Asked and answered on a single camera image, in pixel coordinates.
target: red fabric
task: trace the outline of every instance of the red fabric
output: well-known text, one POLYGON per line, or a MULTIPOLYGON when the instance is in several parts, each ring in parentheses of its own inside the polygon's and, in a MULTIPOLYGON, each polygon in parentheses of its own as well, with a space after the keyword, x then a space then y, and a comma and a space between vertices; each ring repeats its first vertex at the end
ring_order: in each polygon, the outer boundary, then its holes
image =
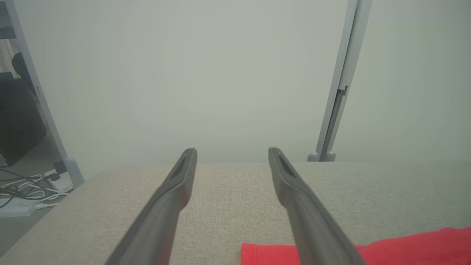
MULTIPOLYGON (((358 246, 368 265, 471 265, 471 227, 381 240, 358 246)), ((242 244, 242 265, 298 265, 295 246, 242 244)))

